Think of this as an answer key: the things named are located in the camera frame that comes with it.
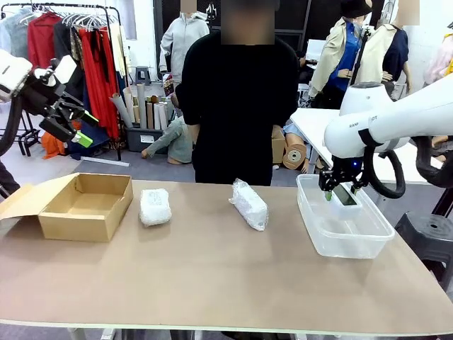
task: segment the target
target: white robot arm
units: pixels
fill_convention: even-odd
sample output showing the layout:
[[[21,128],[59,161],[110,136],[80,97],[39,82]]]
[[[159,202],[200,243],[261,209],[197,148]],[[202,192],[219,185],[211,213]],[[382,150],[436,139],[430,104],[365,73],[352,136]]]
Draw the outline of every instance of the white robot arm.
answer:
[[[76,64],[69,55],[61,61],[50,60],[50,64],[47,69],[32,71],[28,60],[0,50],[0,101],[11,102],[5,133],[0,140],[0,156],[16,138],[22,110],[43,116],[40,127],[62,142],[78,142],[85,147],[93,142],[77,131],[71,121],[80,118],[97,125],[98,120],[85,111],[82,102],[64,91]]]
[[[440,171],[430,166],[430,137],[453,135],[452,92],[453,75],[395,103],[381,84],[351,86],[343,100],[340,117],[333,120],[325,131],[324,141],[334,156],[334,167],[321,175],[321,189],[331,192],[339,183],[353,181],[356,189],[371,183],[382,195],[401,197],[405,191],[404,183],[401,183],[403,174],[393,150],[404,146],[409,137],[418,147],[420,174],[436,186],[453,186],[449,164]],[[372,168],[374,153],[384,153],[384,157],[390,158],[395,168],[396,191],[385,188],[375,178]],[[350,164],[358,164],[359,169]],[[356,180],[360,173],[365,177]]]

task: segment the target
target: cardboard box lid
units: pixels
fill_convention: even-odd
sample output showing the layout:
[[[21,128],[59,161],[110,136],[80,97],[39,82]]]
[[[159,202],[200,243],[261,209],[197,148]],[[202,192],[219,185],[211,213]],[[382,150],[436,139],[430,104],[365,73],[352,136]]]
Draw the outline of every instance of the cardboard box lid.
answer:
[[[0,203],[0,220],[39,215],[63,188],[79,174],[52,179],[37,186],[26,185]]]

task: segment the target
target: table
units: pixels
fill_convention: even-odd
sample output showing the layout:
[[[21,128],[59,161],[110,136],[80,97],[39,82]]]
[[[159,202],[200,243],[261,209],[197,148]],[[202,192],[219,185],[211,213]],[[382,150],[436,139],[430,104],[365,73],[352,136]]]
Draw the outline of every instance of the table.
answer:
[[[172,220],[143,228],[139,196],[165,188]],[[43,239],[35,217],[0,237],[0,320],[114,329],[310,334],[453,333],[453,304],[400,238],[373,261],[318,255],[296,188],[257,188],[251,229],[231,186],[133,181],[109,244]]]
[[[321,157],[327,165],[333,166],[332,154],[328,151],[327,147],[323,146],[324,131],[327,125],[340,114],[339,110],[322,110],[315,108],[299,108],[296,113],[291,117],[292,122],[299,128],[305,137],[306,141],[313,147],[309,161],[309,173],[314,173],[316,160]],[[395,153],[398,155],[399,161],[403,167],[404,178],[408,184],[422,184],[428,185],[429,183],[418,173],[415,166],[415,159],[417,157],[417,148],[408,143],[405,146],[396,149]],[[442,163],[432,158],[431,165],[440,169]],[[382,159],[375,154],[374,156],[374,170],[377,177],[383,183],[395,183],[394,169],[388,159]],[[378,206],[383,208],[384,200],[381,195],[379,196]]]

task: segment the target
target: floor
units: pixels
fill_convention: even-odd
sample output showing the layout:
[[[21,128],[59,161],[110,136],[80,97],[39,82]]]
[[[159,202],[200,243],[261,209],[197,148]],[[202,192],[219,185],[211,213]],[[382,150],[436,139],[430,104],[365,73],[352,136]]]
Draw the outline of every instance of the floor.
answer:
[[[147,88],[147,95],[159,94],[161,87],[157,84],[152,88]],[[0,105],[0,127],[6,125],[9,107]],[[33,118],[33,123],[37,127],[38,118]],[[87,172],[101,174],[124,174],[130,175],[133,179],[152,180],[152,181],[182,181],[193,182],[194,171],[191,165],[175,166],[166,162],[165,156],[156,155],[153,159],[143,160],[139,153],[124,151],[122,160],[130,163],[129,167],[114,166],[107,164],[93,163],[89,161],[75,161],[70,157],[55,157],[43,160],[44,150],[38,144],[31,149],[32,157],[23,157],[15,144],[2,158],[1,161],[7,169],[14,175],[19,184],[40,183],[49,179],[57,178],[72,172]],[[115,152],[106,152],[100,158],[117,160]],[[274,171],[273,186],[296,186],[298,173],[288,169],[278,169]],[[375,200],[376,193],[372,188],[366,188],[369,196]],[[436,202],[442,195],[443,190],[432,186],[409,185],[404,197],[400,200],[390,202],[386,205],[383,213],[392,225],[395,225],[401,216],[408,211],[418,211],[420,213],[430,213]],[[0,233],[7,228],[7,222],[0,222]],[[450,297],[453,297],[453,287],[449,289]],[[86,331],[88,340],[100,339],[102,331],[92,329]],[[203,340],[226,340],[219,332],[203,332],[196,338]],[[148,331],[144,334],[145,339],[169,340],[168,331]],[[0,340],[66,340],[70,339],[66,329],[49,329],[35,327],[19,327],[0,324]],[[371,340],[367,337],[343,336],[343,340]],[[299,335],[299,340],[336,340],[334,336],[314,336]]]

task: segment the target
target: plastic storage box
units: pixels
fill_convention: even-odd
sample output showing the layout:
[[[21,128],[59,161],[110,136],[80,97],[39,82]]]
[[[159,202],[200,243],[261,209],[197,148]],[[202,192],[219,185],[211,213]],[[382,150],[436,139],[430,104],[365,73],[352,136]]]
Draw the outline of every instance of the plastic storage box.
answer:
[[[395,229],[363,191],[357,193],[362,212],[354,219],[340,220],[328,206],[331,203],[324,199],[319,188],[319,176],[300,175],[297,186],[299,209],[320,255],[374,259],[395,237]]]

